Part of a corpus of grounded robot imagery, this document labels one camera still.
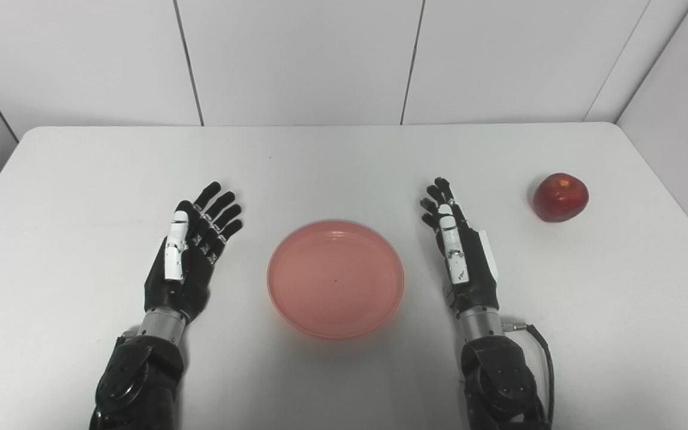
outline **apple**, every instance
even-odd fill
[[[533,211],[541,220],[560,223],[585,209],[588,188],[577,177],[566,173],[549,175],[538,185],[533,195]]]

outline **pink bowl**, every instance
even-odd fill
[[[323,221],[292,232],[267,271],[286,320],[317,337],[346,339],[384,323],[402,298],[402,264],[389,242],[360,224]]]

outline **white table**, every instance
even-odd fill
[[[543,223],[527,193],[555,171],[591,200]],[[437,175],[488,229],[503,315],[551,344],[554,428],[688,429],[688,219],[603,123],[30,131],[0,176],[0,429],[87,427],[172,210],[215,179],[246,227],[186,332],[181,428],[463,428],[445,275],[418,206]],[[300,334],[267,294],[276,245],[331,218],[380,232],[405,269],[398,313],[355,340]],[[543,391],[535,343],[514,338]]]

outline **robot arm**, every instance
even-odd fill
[[[174,400],[184,373],[178,345],[205,308],[214,263],[242,228],[231,191],[213,182],[195,203],[180,202],[145,281],[145,317],[116,340],[97,385],[90,430],[173,430]]]
[[[438,177],[426,192],[434,201],[421,201],[426,210],[422,219],[434,230],[445,258],[450,277],[447,298],[465,338],[461,371],[470,426],[475,430],[550,429],[551,417],[543,411],[524,352],[504,336],[496,295],[497,267],[487,234],[469,226],[447,180]],[[516,416],[524,420],[511,421]]]

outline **black cable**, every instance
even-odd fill
[[[554,362],[551,361],[551,351],[548,349],[546,338],[535,328],[535,325],[528,324],[527,332],[537,340],[543,353],[546,354],[546,366],[548,367],[548,423],[554,423]]]

